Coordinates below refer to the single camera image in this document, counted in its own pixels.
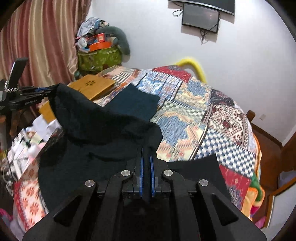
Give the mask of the white cabinet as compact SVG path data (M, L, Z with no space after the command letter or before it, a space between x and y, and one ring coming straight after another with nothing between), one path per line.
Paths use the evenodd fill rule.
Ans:
M283 185L269 196L268 212L261 229L267 240L275 240L283 231L295 208L295 179Z

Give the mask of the green patterned bag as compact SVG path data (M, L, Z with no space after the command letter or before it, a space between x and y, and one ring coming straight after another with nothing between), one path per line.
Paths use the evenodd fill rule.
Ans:
M78 69L88 72L102 71L122 62L121 51L116 46L89 53L78 51L77 57Z

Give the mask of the folded dark teal garment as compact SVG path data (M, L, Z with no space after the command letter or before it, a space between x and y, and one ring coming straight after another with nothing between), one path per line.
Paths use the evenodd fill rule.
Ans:
M157 111L159 100L159 96L142 92L130 84L108 102L104 109L149 121Z

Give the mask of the curved black wall screen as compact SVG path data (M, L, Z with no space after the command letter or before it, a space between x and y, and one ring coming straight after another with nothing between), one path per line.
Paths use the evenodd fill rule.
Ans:
M175 3L195 4L235 15L235 0L171 0Z

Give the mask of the colourful patchwork bedspread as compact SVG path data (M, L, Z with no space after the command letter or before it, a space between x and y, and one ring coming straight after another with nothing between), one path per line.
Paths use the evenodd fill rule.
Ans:
M216 155L223 179L215 185L242 209L257 165L258 143L246 114L233 99L177 66L150 70L116 67L102 76L114 80L115 89L93 101L95 104L105 106L130 84L159 96L157 111L151 118L163 136L157 158L188 177L186 167L197 174L194 166L198 161ZM62 135L61 127L16 183L14 217L23 232L50 212L39 187L39 159Z

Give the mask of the orange box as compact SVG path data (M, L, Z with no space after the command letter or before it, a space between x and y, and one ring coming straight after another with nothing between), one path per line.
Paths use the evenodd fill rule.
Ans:
M110 48L111 46L112 46L111 42L108 42L108 41L97 42L89 46L89 51L93 52L93 51L97 51L105 48Z

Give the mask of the orange fleece blanket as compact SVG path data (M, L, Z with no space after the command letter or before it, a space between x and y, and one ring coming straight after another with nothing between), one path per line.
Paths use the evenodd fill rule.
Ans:
M261 187L256 174L253 173L250 186L243 201L242 213L252 221L253 216L260 209L264 199L265 191Z

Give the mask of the grey plush toy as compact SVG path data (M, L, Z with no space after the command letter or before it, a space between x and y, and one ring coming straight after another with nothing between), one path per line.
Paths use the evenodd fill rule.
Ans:
M111 42L113 46L117 46L122 54L126 56L130 55L130 46L127 37L120 28L107 26L95 30L95 34L104 34L106 39Z

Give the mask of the wooden lap desk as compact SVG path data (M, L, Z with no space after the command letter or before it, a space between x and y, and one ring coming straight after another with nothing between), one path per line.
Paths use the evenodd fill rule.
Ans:
M68 87L82 93L89 100L96 100L114 89L115 81L109 78L88 74L75 82L71 82L68 84ZM41 106L39 113L47 123L56 119L48 101Z

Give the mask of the black pants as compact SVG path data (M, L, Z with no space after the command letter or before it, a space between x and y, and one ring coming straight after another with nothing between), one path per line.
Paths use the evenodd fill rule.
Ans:
M92 179L105 181L137 160L143 148L143 200L151 198L148 167L162 141L160 127L151 120L112 113L80 92L59 84L49 103L63 135L39 159L38 182L49 211L71 192Z

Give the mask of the small wall monitor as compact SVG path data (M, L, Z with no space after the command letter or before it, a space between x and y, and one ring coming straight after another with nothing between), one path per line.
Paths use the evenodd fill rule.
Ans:
M194 4L183 5L182 25L218 32L220 13Z

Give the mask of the yellow curved tube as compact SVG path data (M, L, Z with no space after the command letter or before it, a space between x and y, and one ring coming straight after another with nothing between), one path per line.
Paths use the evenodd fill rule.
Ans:
M176 62L175 65L179 66L179 67L191 66L193 68L194 72L196 73L197 77L199 78L199 80L201 82L203 82L204 84L207 84L206 75L205 75L201 65L195 59L190 58L190 57L186 57L186 58L183 58L180 61Z

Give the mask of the striped pink curtain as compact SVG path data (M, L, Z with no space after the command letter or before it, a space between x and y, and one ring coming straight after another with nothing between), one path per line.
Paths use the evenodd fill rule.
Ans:
M1 1L1 78L28 58L22 86L69 84L78 59L75 38L91 1Z

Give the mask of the white papers pile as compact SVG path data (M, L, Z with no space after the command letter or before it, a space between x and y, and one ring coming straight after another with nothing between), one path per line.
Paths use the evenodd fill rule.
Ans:
M8 152L13 178L19 180L31 162L40 153L53 132L61 128L57 120L46 122L42 115L38 116L33 125L24 128L12 142Z

